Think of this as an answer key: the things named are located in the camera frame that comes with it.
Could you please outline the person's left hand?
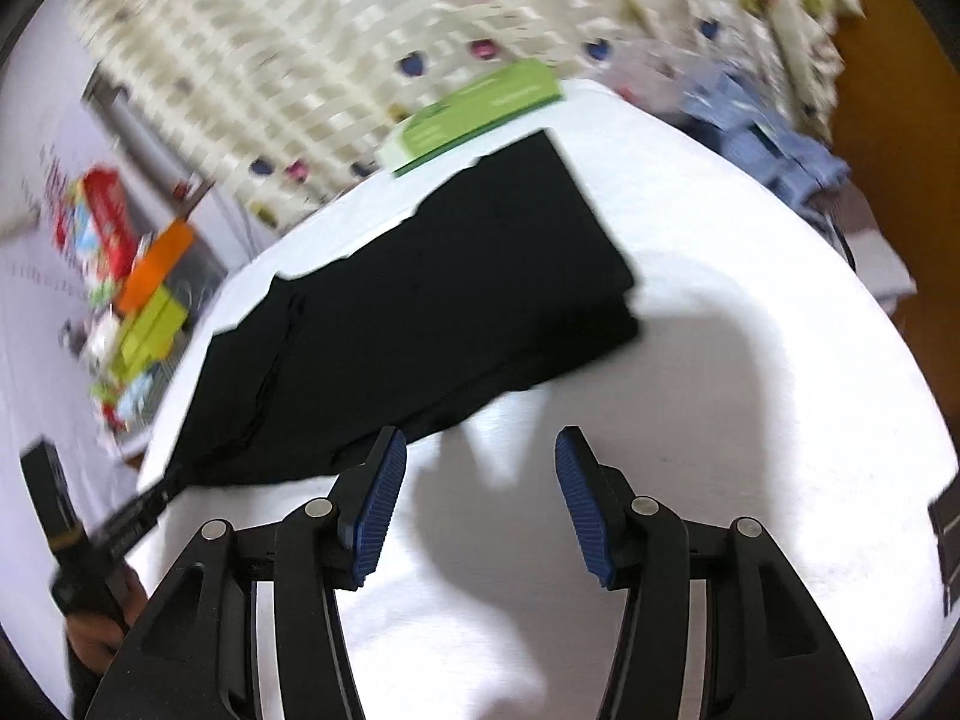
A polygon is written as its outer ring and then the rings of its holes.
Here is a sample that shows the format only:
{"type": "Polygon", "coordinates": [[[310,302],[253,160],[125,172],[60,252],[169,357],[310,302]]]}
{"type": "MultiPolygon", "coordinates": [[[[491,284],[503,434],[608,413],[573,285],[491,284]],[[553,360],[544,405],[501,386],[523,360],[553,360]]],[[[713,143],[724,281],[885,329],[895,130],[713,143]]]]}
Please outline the person's left hand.
{"type": "MultiPolygon", "coordinates": [[[[139,574],[132,567],[125,567],[127,596],[122,605],[125,625],[133,628],[148,603],[148,595],[140,582],[139,574]]],[[[125,632],[121,624],[110,617],[96,613],[73,613],[65,617],[70,651],[83,667],[103,676],[114,660],[117,650],[124,642],[125,632]]]]}

